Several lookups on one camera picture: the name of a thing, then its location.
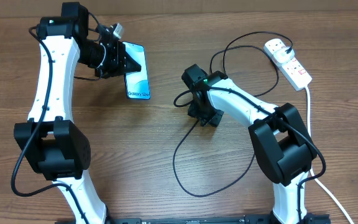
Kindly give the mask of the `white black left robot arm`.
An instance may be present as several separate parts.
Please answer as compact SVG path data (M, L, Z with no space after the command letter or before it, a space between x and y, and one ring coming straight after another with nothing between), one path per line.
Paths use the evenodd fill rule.
M73 84L78 64L94 70L94 79L124 76L127 95L138 98L137 87L148 82L143 46L122 41L120 24L98 24L96 39L88 37L89 10L64 2L59 16L43 17L29 29L40 46L40 71L34 103L24 123L14 126L14 139L35 173L58 188L75 223L112 223L90 177L91 147L75 125Z

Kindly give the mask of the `blue Samsung Galaxy smartphone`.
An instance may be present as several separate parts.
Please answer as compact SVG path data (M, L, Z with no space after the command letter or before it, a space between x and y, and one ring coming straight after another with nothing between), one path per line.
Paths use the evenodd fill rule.
M129 99L149 100L151 94L144 47L130 42L123 42L123 44L126 46L126 52L129 56L141 66L139 72L125 74L127 97Z

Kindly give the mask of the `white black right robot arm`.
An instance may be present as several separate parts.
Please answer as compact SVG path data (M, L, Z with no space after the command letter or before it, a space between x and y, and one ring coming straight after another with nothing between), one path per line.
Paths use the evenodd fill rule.
M241 90L227 75L208 75L197 65L181 79L193 99L188 115L202 126L218 126L227 113L249 131L253 158L273 183L274 206L264 223L329 223L328 215L314 215L305 208L305 184L321 177L326 161L313 143L298 112L291 104L276 106Z

